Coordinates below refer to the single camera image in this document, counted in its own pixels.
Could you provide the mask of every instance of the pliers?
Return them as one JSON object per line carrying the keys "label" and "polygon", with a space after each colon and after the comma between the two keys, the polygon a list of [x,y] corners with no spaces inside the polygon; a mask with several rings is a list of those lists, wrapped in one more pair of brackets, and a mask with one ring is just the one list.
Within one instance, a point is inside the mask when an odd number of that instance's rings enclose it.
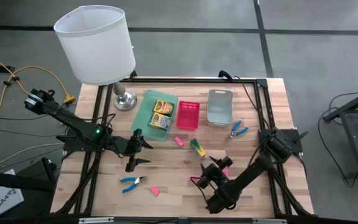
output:
{"label": "pliers", "polygon": [[225,137],[226,140],[232,139],[234,136],[238,136],[238,135],[240,135],[240,134],[242,134],[242,133],[244,133],[244,132],[246,132],[246,131],[248,130],[248,127],[245,127],[245,128],[244,128],[243,130],[241,130],[241,131],[236,131],[237,128],[240,126],[240,124],[241,124],[241,120],[237,121],[237,122],[234,124],[233,128],[231,129],[230,134]]}
{"label": "pliers", "polygon": [[124,190],[122,190],[122,192],[125,193],[125,192],[128,192],[128,191],[134,189],[139,183],[145,182],[146,180],[147,180],[147,177],[145,176],[145,177],[139,177],[139,178],[136,178],[136,177],[126,177],[126,178],[121,179],[121,180],[119,180],[119,181],[120,181],[121,183],[127,182],[127,181],[134,181],[134,183],[133,183],[131,186],[129,186],[129,187],[125,188]]}

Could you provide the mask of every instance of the white cable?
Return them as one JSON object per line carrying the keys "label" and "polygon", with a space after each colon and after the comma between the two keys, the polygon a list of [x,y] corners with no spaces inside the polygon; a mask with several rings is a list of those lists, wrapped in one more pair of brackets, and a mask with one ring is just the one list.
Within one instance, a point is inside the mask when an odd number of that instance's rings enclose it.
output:
{"label": "white cable", "polygon": [[26,151],[28,151],[28,150],[30,150],[30,149],[36,149],[36,148],[38,148],[38,147],[44,147],[44,146],[60,146],[60,145],[64,145],[64,143],[51,143],[51,144],[43,144],[43,145],[39,145],[39,146],[32,146],[32,147],[30,147],[30,148],[23,149],[23,150],[21,150],[20,152],[17,152],[17,153],[15,153],[15,154],[9,156],[8,158],[6,158],[6,159],[0,161],[0,164],[3,163],[3,162],[5,162],[5,161],[7,161],[8,159],[10,159],[10,158],[12,158],[12,157],[14,157],[14,156],[19,155],[20,153],[26,152]]}

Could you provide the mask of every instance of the green tray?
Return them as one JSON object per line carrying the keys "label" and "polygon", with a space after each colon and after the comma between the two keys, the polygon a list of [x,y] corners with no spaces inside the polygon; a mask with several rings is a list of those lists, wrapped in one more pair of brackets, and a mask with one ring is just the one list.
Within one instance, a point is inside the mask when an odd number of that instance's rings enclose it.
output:
{"label": "green tray", "polygon": [[[168,130],[149,126],[149,121],[153,114],[154,104],[157,100],[173,103],[171,124],[168,127]],[[140,105],[139,111],[135,117],[134,123],[132,124],[131,130],[135,131],[136,129],[140,128],[142,130],[142,135],[145,137],[159,141],[166,140],[168,131],[172,125],[175,110],[178,106],[178,100],[179,99],[177,96],[160,93],[159,91],[147,90],[145,92],[142,104]]]}

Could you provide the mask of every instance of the table lamp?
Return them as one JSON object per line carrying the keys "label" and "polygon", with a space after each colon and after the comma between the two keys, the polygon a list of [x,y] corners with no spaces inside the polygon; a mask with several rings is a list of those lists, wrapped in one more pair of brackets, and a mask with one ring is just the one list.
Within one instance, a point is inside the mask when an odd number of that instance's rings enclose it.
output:
{"label": "table lamp", "polygon": [[59,19],[53,27],[73,73],[89,85],[113,83],[114,105],[129,111],[135,94],[119,81],[135,69],[125,12],[112,6],[81,6]]}

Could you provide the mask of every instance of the gray concrete floor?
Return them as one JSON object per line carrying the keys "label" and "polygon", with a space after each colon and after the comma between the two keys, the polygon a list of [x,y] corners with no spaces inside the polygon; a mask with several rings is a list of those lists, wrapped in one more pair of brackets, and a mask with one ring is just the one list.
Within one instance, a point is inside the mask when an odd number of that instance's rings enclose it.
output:
{"label": "gray concrete floor", "polygon": [[[52,25],[77,6],[107,4],[123,8],[130,27],[209,27],[256,29],[252,0],[99,0],[99,1],[2,1],[0,23]],[[260,0],[266,29],[358,30],[356,0]],[[242,77],[266,77],[258,34],[131,33],[139,75],[216,76],[226,70]],[[322,217],[358,220],[358,181],[347,187],[332,159],[323,148],[317,120],[332,97],[358,91],[358,35],[267,35],[274,77],[284,78],[291,112],[300,131],[308,184],[315,213]],[[40,65],[55,72],[78,96],[80,83],[73,76],[53,32],[0,30],[0,61],[16,68]],[[0,74],[0,94],[6,74]],[[26,89],[57,91],[58,83],[48,74],[28,70],[21,75]],[[0,117],[33,118],[24,108],[26,96],[14,85],[8,88]],[[338,99],[336,106],[352,97]],[[2,121],[0,128],[25,133],[52,135],[63,131],[52,118],[34,121]],[[340,127],[322,124],[328,146],[346,172],[356,164]],[[58,142],[0,133],[0,160],[24,148]],[[34,149],[7,161],[5,165],[45,153],[58,147]],[[48,154],[60,166],[61,151]],[[21,170],[28,161],[13,166]]]}

